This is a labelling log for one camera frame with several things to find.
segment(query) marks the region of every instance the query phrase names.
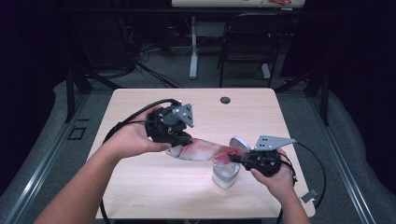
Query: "wooden table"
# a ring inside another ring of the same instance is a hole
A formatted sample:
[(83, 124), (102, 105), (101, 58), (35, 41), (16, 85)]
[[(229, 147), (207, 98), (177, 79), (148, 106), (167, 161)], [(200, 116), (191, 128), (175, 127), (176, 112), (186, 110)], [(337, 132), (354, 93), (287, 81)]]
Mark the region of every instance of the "wooden table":
[[(227, 105), (220, 98), (227, 96)], [(260, 134), (290, 137), (271, 89), (130, 89), (116, 90), (93, 142), (91, 154), (119, 121), (158, 100), (193, 104), (193, 137), (228, 145), (238, 135), (251, 146)], [(283, 147), (297, 173), (299, 196), (308, 192), (292, 145)], [(277, 217), (280, 204), (245, 169), (229, 189), (212, 180), (212, 161), (182, 161), (164, 152), (124, 159), (116, 167), (104, 202), (110, 218), (260, 218)], [(312, 203), (303, 204), (312, 217)]]

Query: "office chair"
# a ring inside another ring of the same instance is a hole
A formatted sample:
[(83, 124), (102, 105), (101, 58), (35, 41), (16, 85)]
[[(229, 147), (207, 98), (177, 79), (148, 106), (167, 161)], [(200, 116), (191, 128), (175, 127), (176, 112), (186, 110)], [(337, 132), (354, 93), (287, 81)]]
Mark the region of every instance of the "office chair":
[(225, 26), (218, 61), (219, 86), (222, 87), (224, 62), (270, 63), (271, 74), (267, 87), (271, 86), (281, 41), (290, 30), (291, 21), (283, 15), (242, 13), (230, 18)]

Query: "gray floor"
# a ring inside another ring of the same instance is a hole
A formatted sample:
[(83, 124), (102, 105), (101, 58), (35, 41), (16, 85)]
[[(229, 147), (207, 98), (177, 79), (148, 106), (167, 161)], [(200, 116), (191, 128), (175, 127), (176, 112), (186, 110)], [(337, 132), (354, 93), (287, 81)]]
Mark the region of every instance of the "gray floor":
[[(142, 62), (152, 70), (172, 77), (184, 88), (216, 88), (219, 85), (217, 55), (217, 48), (200, 47), (198, 78), (195, 80), (189, 79), (190, 54), (180, 55), (155, 50), (149, 54), (149, 57), (145, 56), (145, 59), (148, 59), (146, 62)], [(236, 76), (246, 71), (253, 74), (252, 77), (261, 75), (260, 71), (247, 70), (242, 66), (227, 66), (226, 73), (229, 76)], [(279, 69), (276, 70), (273, 87), (283, 84), (282, 80), (285, 79), (278, 78), (278, 74)], [(112, 80), (125, 88), (163, 88), (163, 84), (157, 79), (138, 70), (128, 76)], [(61, 83), (54, 89), (57, 101), (48, 123), (20, 172), (0, 199), (0, 223), (5, 223), (6, 220), (10, 223), (33, 222), (50, 199), (83, 165), (111, 96), (108, 87), (95, 80), (91, 80), (91, 83), (94, 88), (92, 94), (78, 94), (80, 110), (70, 124), (64, 124), (65, 85)], [(241, 80), (232, 79), (225, 82), (227, 87), (259, 88), (265, 84), (264, 81), (257, 79), (244, 80), (241, 83)], [(364, 144), (341, 102), (331, 94), (329, 104), (331, 126), (325, 127), (318, 118), (317, 99), (305, 98), (303, 89), (304, 83), (278, 94), (277, 98), (291, 137), (312, 148), (326, 169), (327, 191), (312, 221), (314, 223), (396, 223), (393, 218), (393, 213), (396, 211), (395, 195), (377, 181), (365, 161)], [(73, 127), (85, 129), (81, 140), (67, 139)], [(51, 153), (54, 148), (59, 149), (58, 153)], [(305, 149), (299, 146), (295, 148), (308, 187), (322, 192), (323, 175), (318, 162)], [(46, 158), (53, 158), (53, 163), (44, 163), (43, 159)], [(343, 160), (346, 162), (346, 167), (343, 166)], [(48, 173), (35, 173), (37, 167), (44, 165), (50, 167)], [(352, 179), (345, 178), (348, 177), (348, 172), (351, 173)], [(34, 175), (40, 175), (43, 182), (37, 184), (37, 189), (29, 189), (27, 187), (31, 185), (28, 183)], [(273, 219), (262, 221), (262, 223), (274, 222)]]

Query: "finger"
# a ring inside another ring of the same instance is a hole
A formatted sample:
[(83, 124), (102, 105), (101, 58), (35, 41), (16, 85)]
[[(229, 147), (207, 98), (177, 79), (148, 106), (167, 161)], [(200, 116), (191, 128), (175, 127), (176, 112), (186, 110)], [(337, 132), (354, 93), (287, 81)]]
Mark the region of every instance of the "finger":
[(256, 178), (257, 181), (266, 185), (267, 177), (265, 175), (263, 175), (262, 173), (260, 173), (260, 171), (258, 171), (256, 169), (250, 169), (250, 172), (254, 176), (254, 178)]
[(288, 161), (288, 159), (285, 158), (285, 157), (288, 156), (288, 154), (287, 154), (282, 148), (278, 148), (278, 149), (277, 149), (277, 153), (280, 153), (280, 154), (285, 155), (285, 156), (280, 156), (280, 159), (281, 159), (282, 161)]
[(156, 111), (160, 108), (162, 108), (161, 105), (155, 105), (154, 107), (149, 108), (149, 109), (145, 110), (144, 112), (142, 112), (141, 114), (139, 114), (138, 116), (136, 116), (135, 120), (145, 119), (148, 114), (150, 114), (151, 112)]

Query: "hand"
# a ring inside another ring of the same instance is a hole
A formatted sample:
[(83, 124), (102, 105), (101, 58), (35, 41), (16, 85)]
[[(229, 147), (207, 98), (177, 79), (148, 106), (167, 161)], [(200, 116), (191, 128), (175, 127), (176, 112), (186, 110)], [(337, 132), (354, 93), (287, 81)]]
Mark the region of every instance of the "hand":
[[(141, 113), (131, 121), (146, 121), (149, 113), (161, 108), (160, 105)], [(133, 157), (145, 152), (159, 152), (171, 147), (168, 143), (154, 143), (146, 133), (143, 123), (131, 123), (123, 126), (112, 137), (110, 137), (102, 147), (114, 150), (118, 160)]]
[[(277, 152), (286, 155), (286, 152), (279, 148)], [(281, 156), (282, 161), (287, 161), (286, 158)], [(255, 169), (251, 169), (250, 172), (260, 183), (264, 184), (270, 193), (274, 195), (281, 203), (283, 203), (291, 194), (295, 195), (293, 180), (290, 168), (283, 164), (280, 166), (280, 170), (276, 175), (267, 177)]]

